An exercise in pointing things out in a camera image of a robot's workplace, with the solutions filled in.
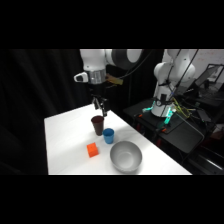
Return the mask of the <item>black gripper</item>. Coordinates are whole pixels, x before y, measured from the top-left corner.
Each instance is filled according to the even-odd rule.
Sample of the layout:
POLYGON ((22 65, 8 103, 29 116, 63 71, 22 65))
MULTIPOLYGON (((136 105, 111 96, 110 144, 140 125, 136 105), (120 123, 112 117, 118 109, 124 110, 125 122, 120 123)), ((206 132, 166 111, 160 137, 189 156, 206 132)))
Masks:
POLYGON ((107 116, 107 112, 109 110, 109 101, 108 99, 105 99, 105 95, 106 95, 106 84, 105 83, 101 83, 101 84, 89 84, 89 91, 90 91, 90 95, 91 97, 93 97, 92 99, 92 103, 95 106, 95 109, 102 109, 102 113, 103 113, 103 117, 107 116), (101 99, 101 107, 99 104, 99 101, 97 98, 102 98, 101 99))

